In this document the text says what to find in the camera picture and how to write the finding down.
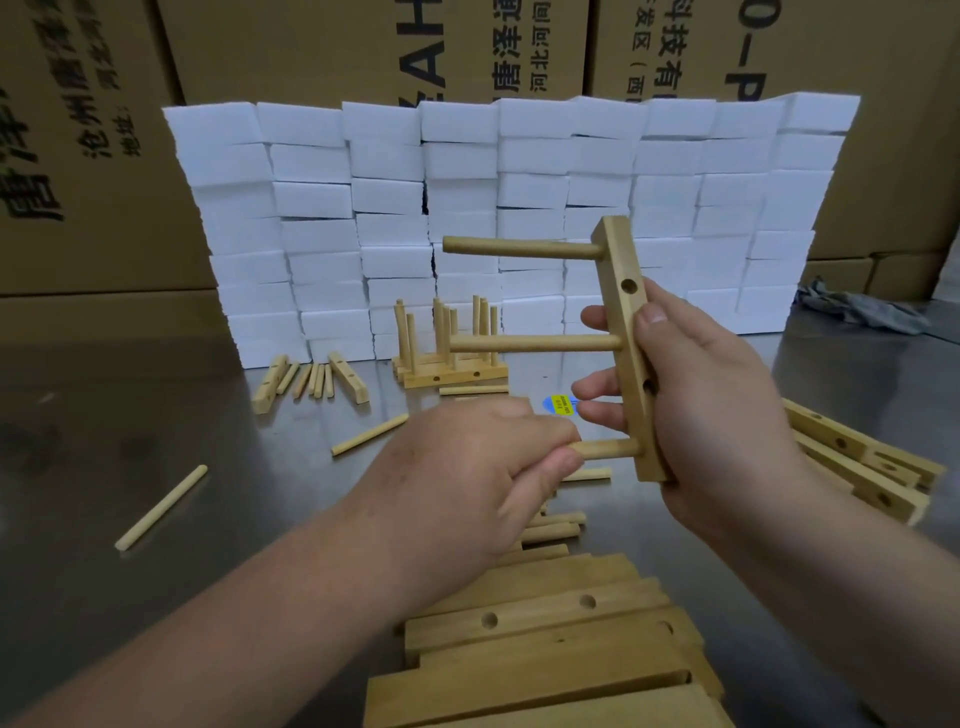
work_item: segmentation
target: hand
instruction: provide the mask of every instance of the hand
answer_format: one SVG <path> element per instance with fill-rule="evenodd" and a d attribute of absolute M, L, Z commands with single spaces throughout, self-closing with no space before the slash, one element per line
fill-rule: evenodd
<path fill-rule="evenodd" d="M 701 537 L 721 536 L 767 493 L 809 479 L 780 394 L 753 348 L 699 308 L 644 280 L 649 303 L 634 318 L 636 341 L 657 372 L 654 428 L 678 484 L 663 489 L 670 512 Z M 602 306 L 581 316 L 607 330 Z M 573 384 L 588 422 L 626 431 L 616 371 Z"/>
<path fill-rule="evenodd" d="M 510 397 L 445 403 L 413 417 L 342 502 L 380 561 L 397 614 L 416 613 L 492 567 L 583 465 L 562 417 Z"/>

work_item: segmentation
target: gray cloth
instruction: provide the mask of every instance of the gray cloth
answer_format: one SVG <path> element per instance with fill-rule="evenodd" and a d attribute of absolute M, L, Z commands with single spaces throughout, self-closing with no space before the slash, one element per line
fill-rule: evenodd
<path fill-rule="evenodd" d="M 911 335 L 925 333 L 930 328 L 926 317 L 908 305 L 887 303 L 861 293 L 832 293 L 819 277 L 810 285 L 800 286 L 797 303 L 862 327 L 889 328 Z"/>

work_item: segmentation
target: right hand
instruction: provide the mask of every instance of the right hand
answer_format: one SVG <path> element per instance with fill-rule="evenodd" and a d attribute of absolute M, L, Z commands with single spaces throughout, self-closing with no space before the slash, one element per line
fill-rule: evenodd
<path fill-rule="evenodd" d="M 663 500 L 702 538 L 720 538 L 778 489 L 808 487 L 810 472 L 790 431 L 773 378 L 747 342 L 699 308 L 648 279 L 649 303 L 634 318 L 636 342 L 660 382 L 654 427 L 677 477 Z M 588 327 L 607 330 L 603 306 L 588 306 Z M 626 432 L 616 370 L 573 384 L 588 422 Z"/>

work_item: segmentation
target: loose dowel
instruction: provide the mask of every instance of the loose dowel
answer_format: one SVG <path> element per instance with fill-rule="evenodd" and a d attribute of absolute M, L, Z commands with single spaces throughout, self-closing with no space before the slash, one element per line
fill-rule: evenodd
<path fill-rule="evenodd" d="M 591 243 L 558 243 L 552 240 L 490 240 L 482 237 L 444 238 L 444 253 L 503 255 L 505 257 L 553 257 L 567 260 L 599 260 L 604 251 Z"/>
<path fill-rule="evenodd" d="M 561 336 L 451 336 L 452 352 L 616 352 L 619 336 L 570 334 Z"/>
<path fill-rule="evenodd" d="M 136 543 L 136 540 L 154 523 L 160 520 L 160 517 L 170 510 L 171 506 L 180 500 L 183 495 L 197 484 L 197 481 L 206 475 L 206 465 L 198 465 L 193 473 L 184 478 L 180 484 L 170 493 L 163 497 L 163 500 L 151 508 L 147 515 L 136 522 L 136 524 L 127 533 L 120 537 L 120 540 L 114 544 L 117 550 L 126 551 Z"/>
<path fill-rule="evenodd" d="M 334 457 L 336 457 L 337 455 L 341 455 L 349 449 L 354 449 L 358 445 L 363 445 L 364 443 L 369 442 L 374 437 L 377 437 L 378 435 L 382 435 L 384 432 L 389 432 L 394 427 L 399 427 L 403 425 L 403 423 L 405 423 L 409 418 L 410 418 L 410 415 L 403 413 L 398 417 L 394 417 L 392 420 L 388 420 L 383 425 L 377 425 L 373 429 L 369 429 L 366 432 L 363 432 L 357 435 L 356 437 L 351 438 L 344 443 L 341 443 L 340 445 L 335 445 L 334 447 L 330 448 L 330 452 L 333 453 Z"/>

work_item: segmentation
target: wooden dowel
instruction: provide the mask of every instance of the wooden dowel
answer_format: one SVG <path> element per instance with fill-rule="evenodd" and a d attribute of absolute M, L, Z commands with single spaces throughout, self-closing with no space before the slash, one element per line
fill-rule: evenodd
<path fill-rule="evenodd" d="M 606 460 L 615 457 L 638 457 L 643 448 L 636 440 L 622 438 L 620 440 L 586 440 L 582 443 L 573 443 L 567 446 L 579 452 L 584 460 Z"/>
<path fill-rule="evenodd" d="M 377 425 L 376 427 L 369 429 L 366 432 L 360 433 L 356 437 L 350 438 L 349 440 L 347 440 L 344 443 L 341 443 L 340 445 L 333 446 L 332 448 L 330 448 L 330 452 L 333 453 L 334 457 L 336 457 L 337 455 L 341 455 L 349 449 L 354 449 L 359 445 L 363 445 L 364 443 L 369 442 L 374 437 L 382 435 L 384 432 L 389 432 L 394 427 L 399 427 L 403 425 L 403 423 L 405 423 L 409 418 L 410 418 L 410 415 L 406 413 L 399 415 L 398 417 L 394 417 L 392 420 L 388 420 L 383 425 Z"/>
<path fill-rule="evenodd" d="M 554 257 L 566 260 L 599 260 L 603 248 L 592 243 L 558 243 L 553 240 L 490 240 L 483 237 L 444 238 L 444 253 L 504 255 L 506 257 Z"/>
<path fill-rule="evenodd" d="M 452 352 L 617 352 L 620 337 L 604 334 L 561 336 L 451 336 Z"/>
<path fill-rule="evenodd" d="M 126 551 L 136 543 L 136 540 L 145 534 L 154 523 L 160 520 L 160 517 L 170 510 L 174 503 L 180 500 L 183 495 L 197 484 L 197 481 L 206 475 L 206 465 L 198 465 L 197 468 L 180 481 L 170 493 L 163 497 L 163 500 L 151 508 L 147 515 L 136 522 L 136 524 L 127 533 L 120 537 L 114 546 L 119 551 Z"/>

